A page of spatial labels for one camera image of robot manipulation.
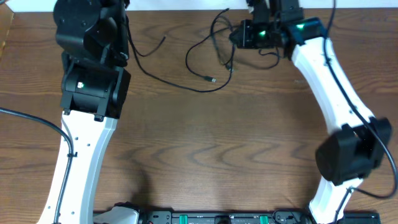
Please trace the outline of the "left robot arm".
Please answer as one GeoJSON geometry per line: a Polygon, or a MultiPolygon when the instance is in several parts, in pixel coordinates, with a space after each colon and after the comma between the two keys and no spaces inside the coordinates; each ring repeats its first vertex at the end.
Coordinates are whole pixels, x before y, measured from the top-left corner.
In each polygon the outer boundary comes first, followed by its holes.
{"type": "Polygon", "coordinates": [[[63,50],[64,136],[40,223],[93,223],[103,157],[131,79],[128,5],[125,0],[55,3],[55,40],[63,50]]]}

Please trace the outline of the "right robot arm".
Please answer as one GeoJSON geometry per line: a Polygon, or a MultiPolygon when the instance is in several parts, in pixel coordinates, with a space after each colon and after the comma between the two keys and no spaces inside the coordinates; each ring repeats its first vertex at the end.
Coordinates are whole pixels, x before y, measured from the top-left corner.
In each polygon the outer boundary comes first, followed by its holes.
{"type": "Polygon", "coordinates": [[[230,34],[239,49],[275,49],[306,79],[326,123],[328,138],[315,160],[321,175],[308,204],[310,223],[339,223],[354,192],[378,169],[388,150],[392,126],[376,118],[345,75],[329,36],[330,25],[305,17],[298,1],[248,1],[252,19],[230,34]]]}

